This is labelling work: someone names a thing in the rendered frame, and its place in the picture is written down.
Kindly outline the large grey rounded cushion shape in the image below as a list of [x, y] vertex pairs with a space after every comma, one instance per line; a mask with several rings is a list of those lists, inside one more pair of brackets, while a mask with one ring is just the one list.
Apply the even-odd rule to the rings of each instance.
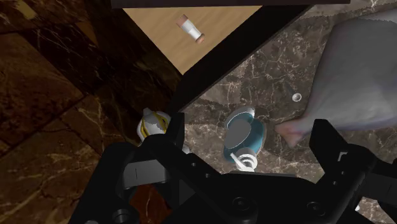
[[275, 131], [294, 147], [316, 119], [337, 130], [397, 125], [397, 8], [333, 27], [303, 115], [275, 125]]

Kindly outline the white and yellow figure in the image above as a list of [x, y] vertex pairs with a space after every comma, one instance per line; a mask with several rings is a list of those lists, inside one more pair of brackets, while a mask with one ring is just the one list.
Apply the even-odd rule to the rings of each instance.
[[149, 108], [143, 109], [143, 117], [137, 126], [137, 135], [142, 144], [144, 139], [153, 134], [165, 134], [171, 117], [163, 111], [152, 111]]

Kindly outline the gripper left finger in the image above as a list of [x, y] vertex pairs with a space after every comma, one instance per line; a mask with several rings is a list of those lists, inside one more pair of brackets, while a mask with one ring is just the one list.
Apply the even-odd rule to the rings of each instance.
[[102, 154], [69, 224], [224, 224], [202, 198], [219, 173], [183, 151], [185, 115], [141, 146], [113, 143]]

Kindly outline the white bottle with cork ends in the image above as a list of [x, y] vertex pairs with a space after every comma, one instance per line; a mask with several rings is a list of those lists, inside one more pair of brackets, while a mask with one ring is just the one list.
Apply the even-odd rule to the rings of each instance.
[[187, 34], [189, 34], [196, 43], [200, 44], [204, 41], [205, 34], [201, 33], [185, 14], [178, 18], [176, 24]]

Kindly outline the light wooden table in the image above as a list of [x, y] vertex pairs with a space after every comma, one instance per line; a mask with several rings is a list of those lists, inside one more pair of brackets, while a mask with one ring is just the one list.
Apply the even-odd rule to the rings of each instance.
[[[258, 9], [259, 6], [223, 6], [125, 8], [124, 11], [183, 74]], [[196, 43], [176, 24], [182, 15], [205, 34], [203, 43]]]

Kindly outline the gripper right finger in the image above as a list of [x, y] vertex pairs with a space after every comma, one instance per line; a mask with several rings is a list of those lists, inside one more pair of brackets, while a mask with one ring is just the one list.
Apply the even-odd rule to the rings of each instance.
[[397, 158], [390, 164], [348, 143], [324, 119], [314, 121], [309, 146], [324, 171], [316, 201], [324, 224], [373, 224], [356, 211], [363, 197], [376, 200], [397, 224]]

